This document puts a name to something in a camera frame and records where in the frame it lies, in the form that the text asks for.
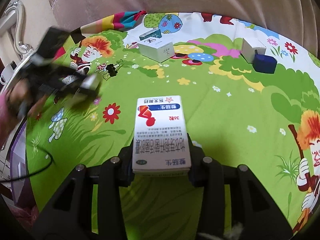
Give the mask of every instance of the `ornate silver frame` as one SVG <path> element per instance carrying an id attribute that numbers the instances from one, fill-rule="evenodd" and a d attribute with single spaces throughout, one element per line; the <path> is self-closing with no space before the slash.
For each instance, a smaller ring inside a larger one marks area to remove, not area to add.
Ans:
<path id="1" fill-rule="evenodd" d="M 23 44 L 21 41 L 21 30 L 24 19 L 24 6 L 20 0 L 16 0 L 11 2 L 6 10 L 2 18 L 12 17 L 11 23 L 17 23 L 14 31 L 13 44 L 14 50 L 21 56 L 22 60 L 26 59 L 33 51 L 33 48 L 30 44 Z"/>

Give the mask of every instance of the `round table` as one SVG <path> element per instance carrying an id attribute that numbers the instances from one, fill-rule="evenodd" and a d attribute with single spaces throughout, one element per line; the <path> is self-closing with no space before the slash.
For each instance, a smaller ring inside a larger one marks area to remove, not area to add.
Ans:
<path id="1" fill-rule="evenodd" d="M 175 56 L 161 64 L 142 56 L 136 44 L 139 35 L 157 27 L 175 50 Z M 79 42 L 68 41 L 57 62 L 76 61 L 79 66 L 87 46 L 96 46 L 103 56 L 91 61 L 89 74 L 105 77 L 102 64 L 121 62 L 118 75 L 102 83 L 99 97 L 84 110 L 65 107 L 67 98 L 51 97 L 36 119 L 28 119 L 29 172 L 48 162 L 38 145 L 54 157 L 54 165 L 31 178 L 39 210 L 77 164 L 102 164 L 130 144 L 137 98 L 180 95 L 194 145 L 224 165 L 248 165 L 295 227 L 307 192 L 296 183 L 300 152 L 288 125 L 294 125 L 300 141 L 308 139 L 301 116 L 316 118 L 320 110 L 316 57 L 271 30 L 200 13 L 147 14 L 127 32 L 107 30 L 94 36 L 82 40 L 78 56 L 72 52 Z M 99 36 L 103 45 L 94 45 Z M 249 37 L 258 38 L 267 48 L 265 54 L 278 61 L 274 74 L 256 72 L 240 55 L 242 38 Z M 309 144 L 303 150 L 317 184 Z M 128 238 L 194 239 L 202 193 L 187 177 L 136 176 L 130 187 L 120 189 Z M 97 188 L 92 203 L 92 230 L 97 232 Z"/>

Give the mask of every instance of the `white mug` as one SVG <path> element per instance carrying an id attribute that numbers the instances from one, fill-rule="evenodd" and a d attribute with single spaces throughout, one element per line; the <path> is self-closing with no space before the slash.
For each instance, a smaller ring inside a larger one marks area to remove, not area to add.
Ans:
<path id="1" fill-rule="evenodd" d="M 12 69 L 11 64 L 8 64 L 7 66 L 5 66 L 3 71 L 1 72 L 0 83 L 3 85 L 6 85 L 10 80 L 10 78 L 12 77 L 13 73 L 14 73 L 14 70 Z"/>

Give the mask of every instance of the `metal screw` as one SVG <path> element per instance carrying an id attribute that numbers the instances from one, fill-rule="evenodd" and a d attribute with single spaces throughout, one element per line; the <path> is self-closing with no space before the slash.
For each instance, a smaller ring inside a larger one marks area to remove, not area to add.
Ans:
<path id="1" fill-rule="evenodd" d="M 115 157 L 112 157 L 112 158 L 110 159 L 110 161 L 111 161 L 113 164 L 115 164 L 115 163 L 118 163 L 118 162 L 120 161 L 120 158 L 119 158 L 118 156 L 115 156 Z"/>
<path id="2" fill-rule="evenodd" d="M 202 159 L 205 163 L 211 163 L 212 162 L 212 158 L 211 157 L 209 157 L 209 156 L 205 156 L 205 157 L 203 157 L 203 159 Z"/>
<path id="3" fill-rule="evenodd" d="M 77 171 L 82 171 L 84 169 L 84 165 L 83 164 L 78 164 L 77 166 L 76 166 L 76 170 Z"/>
<path id="4" fill-rule="evenodd" d="M 247 170 L 248 170 L 248 166 L 247 166 L 247 165 L 244 165 L 244 164 L 241 164 L 241 165 L 239 165 L 239 169 L 240 169 L 241 171 L 247 171 Z"/>

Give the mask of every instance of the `white box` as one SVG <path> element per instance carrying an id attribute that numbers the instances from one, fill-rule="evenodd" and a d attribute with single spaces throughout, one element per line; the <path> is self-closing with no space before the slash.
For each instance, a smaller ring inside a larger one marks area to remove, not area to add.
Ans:
<path id="1" fill-rule="evenodd" d="M 133 140 L 134 173 L 186 175 L 191 158 L 180 96 L 139 98 Z"/>
<path id="2" fill-rule="evenodd" d="M 243 38 L 242 40 L 241 54 L 248 63 L 253 62 L 255 50 L 258 51 L 258 54 L 264 55 L 266 49 L 266 46 L 257 38 Z"/>
<path id="3" fill-rule="evenodd" d="M 143 56 L 151 58 L 159 63 L 174 56 L 174 48 L 171 41 L 165 38 L 149 37 L 138 41 L 140 53 Z"/>

